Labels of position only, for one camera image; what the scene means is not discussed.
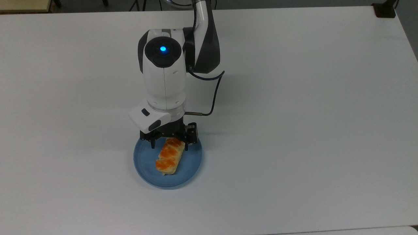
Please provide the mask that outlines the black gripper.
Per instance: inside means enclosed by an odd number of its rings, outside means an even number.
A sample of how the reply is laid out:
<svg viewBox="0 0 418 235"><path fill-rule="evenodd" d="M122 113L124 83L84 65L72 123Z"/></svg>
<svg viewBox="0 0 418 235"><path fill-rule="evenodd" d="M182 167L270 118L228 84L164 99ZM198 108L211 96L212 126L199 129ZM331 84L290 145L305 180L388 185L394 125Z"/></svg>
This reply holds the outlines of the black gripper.
<svg viewBox="0 0 418 235"><path fill-rule="evenodd" d="M174 137L184 142L184 151L187 151L189 144L198 142L197 124L191 122L188 125L185 125L184 119L181 118L177 121L169 122L157 127L148 133L140 131L140 140L149 141L152 149L155 149L156 140L161 137Z"/></svg>

